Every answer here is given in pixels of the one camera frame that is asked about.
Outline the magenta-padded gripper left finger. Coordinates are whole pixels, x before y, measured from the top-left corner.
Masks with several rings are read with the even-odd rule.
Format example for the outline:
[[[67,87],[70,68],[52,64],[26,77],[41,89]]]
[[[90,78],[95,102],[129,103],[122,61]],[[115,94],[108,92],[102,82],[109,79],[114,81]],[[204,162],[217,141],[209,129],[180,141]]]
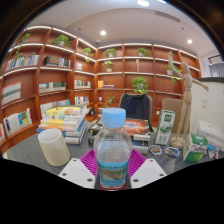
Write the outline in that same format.
[[[96,176],[97,162],[93,149],[85,153],[80,159],[72,158],[59,173],[59,177],[89,189],[95,188]]]

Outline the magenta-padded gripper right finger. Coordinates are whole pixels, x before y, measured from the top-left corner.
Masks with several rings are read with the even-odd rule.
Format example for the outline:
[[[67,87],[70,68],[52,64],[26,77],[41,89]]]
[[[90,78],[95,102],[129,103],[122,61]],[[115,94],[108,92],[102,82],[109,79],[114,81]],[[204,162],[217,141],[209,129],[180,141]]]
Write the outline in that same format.
[[[146,159],[141,153],[132,150],[128,164],[128,175],[132,189],[141,188],[166,176],[155,159]]]

